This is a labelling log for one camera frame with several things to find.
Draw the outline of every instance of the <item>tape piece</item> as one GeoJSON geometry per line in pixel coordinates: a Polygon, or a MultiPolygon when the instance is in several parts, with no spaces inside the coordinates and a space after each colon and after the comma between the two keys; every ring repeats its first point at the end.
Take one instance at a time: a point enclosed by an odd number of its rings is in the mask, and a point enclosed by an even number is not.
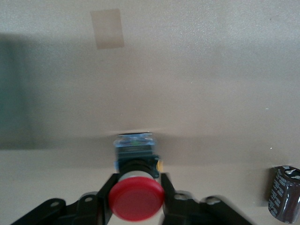
{"type": "Polygon", "coordinates": [[[124,47],[119,9],[91,11],[97,49],[124,47]]]}

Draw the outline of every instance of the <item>brown capacitor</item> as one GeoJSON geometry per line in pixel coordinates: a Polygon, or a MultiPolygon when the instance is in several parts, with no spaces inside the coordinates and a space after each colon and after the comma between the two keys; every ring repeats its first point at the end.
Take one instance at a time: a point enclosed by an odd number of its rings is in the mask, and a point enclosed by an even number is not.
{"type": "Polygon", "coordinates": [[[300,213],[300,170],[288,165],[276,170],[269,211],[276,219],[292,224],[300,213]]]}

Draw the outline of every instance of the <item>yellow terminal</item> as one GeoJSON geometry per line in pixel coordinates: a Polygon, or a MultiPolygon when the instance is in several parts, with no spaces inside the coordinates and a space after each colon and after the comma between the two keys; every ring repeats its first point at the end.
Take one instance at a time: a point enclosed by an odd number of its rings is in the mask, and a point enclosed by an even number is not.
{"type": "Polygon", "coordinates": [[[159,172],[163,172],[164,170],[164,166],[163,166],[163,161],[162,160],[159,160],[156,164],[156,169],[159,171],[159,172]]]}

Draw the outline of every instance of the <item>metal hole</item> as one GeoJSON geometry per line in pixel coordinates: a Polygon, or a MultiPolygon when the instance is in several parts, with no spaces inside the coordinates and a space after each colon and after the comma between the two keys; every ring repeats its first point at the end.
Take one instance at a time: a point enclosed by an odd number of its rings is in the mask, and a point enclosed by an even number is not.
{"type": "Polygon", "coordinates": [[[92,201],[92,200],[93,200],[93,198],[88,197],[88,198],[86,198],[84,201],[87,203],[87,202],[90,202],[90,201],[92,201]]]}
{"type": "Polygon", "coordinates": [[[59,202],[53,202],[51,205],[50,205],[50,207],[55,207],[55,206],[57,206],[57,205],[59,205],[60,203],[59,202]]]}
{"type": "Polygon", "coordinates": [[[221,200],[218,199],[218,198],[216,198],[216,197],[208,197],[208,198],[206,199],[206,203],[207,203],[208,205],[214,205],[214,204],[220,203],[220,202],[221,202],[221,200]]]}
{"type": "Polygon", "coordinates": [[[187,200],[187,199],[188,199],[188,198],[186,197],[186,195],[184,195],[184,194],[176,194],[176,195],[174,196],[174,198],[177,199],[177,200],[187,200]]]}

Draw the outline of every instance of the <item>red button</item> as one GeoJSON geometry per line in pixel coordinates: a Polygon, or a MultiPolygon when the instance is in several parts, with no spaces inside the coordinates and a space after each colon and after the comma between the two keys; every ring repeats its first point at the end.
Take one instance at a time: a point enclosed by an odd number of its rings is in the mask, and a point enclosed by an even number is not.
{"type": "Polygon", "coordinates": [[[117,217],[127,221],[141,221],[159,211],[165,192],[155,180],[132,177],[113,186],[108,199],[109,206],[117,217]]]}

